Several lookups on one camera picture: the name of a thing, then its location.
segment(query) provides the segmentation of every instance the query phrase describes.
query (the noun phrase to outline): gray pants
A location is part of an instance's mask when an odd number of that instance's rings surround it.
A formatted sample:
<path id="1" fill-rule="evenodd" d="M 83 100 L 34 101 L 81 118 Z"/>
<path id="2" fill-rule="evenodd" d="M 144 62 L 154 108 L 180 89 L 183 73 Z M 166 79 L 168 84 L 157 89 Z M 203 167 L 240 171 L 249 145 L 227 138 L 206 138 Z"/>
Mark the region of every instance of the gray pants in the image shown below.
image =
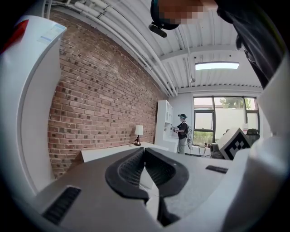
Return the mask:
<path id="1" fill-rule="evenodd" d="M 184 139 L 179 140 L 178 146 L 177 146 L 177 153 L 179 152 L 180 154 L 184 154 L 184 149 L 185 146 L 187 145 L 186 143 L 187 138 L 185 137 Z"/>

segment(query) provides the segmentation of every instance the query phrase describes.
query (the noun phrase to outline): ceiling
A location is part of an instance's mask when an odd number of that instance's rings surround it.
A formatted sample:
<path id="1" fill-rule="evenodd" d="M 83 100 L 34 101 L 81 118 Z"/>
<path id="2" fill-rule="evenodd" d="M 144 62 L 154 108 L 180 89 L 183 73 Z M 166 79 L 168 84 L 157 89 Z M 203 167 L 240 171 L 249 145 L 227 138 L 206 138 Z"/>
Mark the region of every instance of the ceiling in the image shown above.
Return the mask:
<path id="1" fill-rule="evenodd" d="M 179 90 L 188 87 L 220 85 L 261 88 L 245 54 L 235 48 L 237 33 L 234 27 L 223 21 L 215 11 L 205 12 L 201 19 L 195 19 L 191 24 L 180 25 L 177 29 L 166 31 L 167 38 L 162 38 L 148 29 L 148 25 L 152 22 L 151 0 L 103 1 L 125 17 L 144 37 L 162 62 L 161 65 L 165 68 L 173 86 Z M 126 31 L 147 54 L 147 59 L 151 59 L 155 68 L 159 70 L 158 73 L 164 74 L 164 69 L 157 62 L 156 57 L 136 36 L 132 28 L 116 18 L 111 11 L 104 11 L 89 0 L 81 2 L 103 13 L 102 17 L 109 18 L 119 28 Z M 195 70 L 195 63 L 211 61 L 239 62 L 240 66 L 236 70 Z M 194 78 L 195 82 L 191 83 L 190 78 Z M 168 84 L 167 88 L 172 90 L 172 85 Z"/>

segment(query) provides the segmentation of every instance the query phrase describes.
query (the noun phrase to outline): white table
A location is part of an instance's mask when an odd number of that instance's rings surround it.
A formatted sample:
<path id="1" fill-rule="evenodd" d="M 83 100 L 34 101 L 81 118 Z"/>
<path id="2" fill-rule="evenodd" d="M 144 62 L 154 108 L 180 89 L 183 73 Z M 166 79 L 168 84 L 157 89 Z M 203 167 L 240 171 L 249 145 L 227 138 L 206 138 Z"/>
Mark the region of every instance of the white table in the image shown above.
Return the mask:
<path id="1" fill-rule="evenodd" d="M 131 149 L 135 149 L 139 147 L 144 147 L 144 148 L 152 147 L 152 148 L 158 148 L 162 150 L 168 150 L 168 148 L 166 147 L 161 147 L 161 146 L 154 145 L 147 142 L 141 142 L 141 146 L 135 146 L 134 144 L 131 144 L 131 145 L 96 149 L 96 150 L 82 150 L 82 158 L 83 158 L 83 161 L 86 163 L 92 160 L 96 160 L 96 159 L 100 159 L 109 155 L 113 155 L 121 151 L 131 150 Z"/>

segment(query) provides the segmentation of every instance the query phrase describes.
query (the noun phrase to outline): brick wall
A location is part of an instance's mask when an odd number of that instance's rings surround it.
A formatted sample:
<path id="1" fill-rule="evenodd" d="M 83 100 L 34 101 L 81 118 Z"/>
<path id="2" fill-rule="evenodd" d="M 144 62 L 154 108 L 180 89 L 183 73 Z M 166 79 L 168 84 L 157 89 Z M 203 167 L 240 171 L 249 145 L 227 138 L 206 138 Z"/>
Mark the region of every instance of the brick wall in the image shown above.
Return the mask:
<path id="1" fill-rule="evenodd" d="M 60 47 L 61 78 L 48 120 L 55 177 L 77 164 L 80 150 L 127 145 L 135 125 L 153 143 L 157 101 L 167 99 L 149 74 L 110 38 L 69 15 L 51 20 L 68 28 Z"/>

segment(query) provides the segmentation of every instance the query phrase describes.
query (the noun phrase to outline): cap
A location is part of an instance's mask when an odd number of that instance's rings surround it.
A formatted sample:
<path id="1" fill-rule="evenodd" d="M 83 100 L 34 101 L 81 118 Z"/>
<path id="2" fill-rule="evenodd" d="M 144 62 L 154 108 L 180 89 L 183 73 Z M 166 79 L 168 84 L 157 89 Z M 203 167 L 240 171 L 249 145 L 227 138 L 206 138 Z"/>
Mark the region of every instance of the cap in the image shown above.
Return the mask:
<path id="1" fill-rule="evenodd" d="M 186 116 L 185 114 L 178 114 L 178 117 L 181 117 L 181 118 L 187 119 L 187 116 Z"/>
<path id="2" fill-rule="evenodd" d="M 156 25 L 159 28 L 165 30 L 173 30 L 179 26 L 179 24 L 171 24 L 169 19 L 160 18 L 158 0 L 152 0 L 150 12 L 154 25 Z"/>

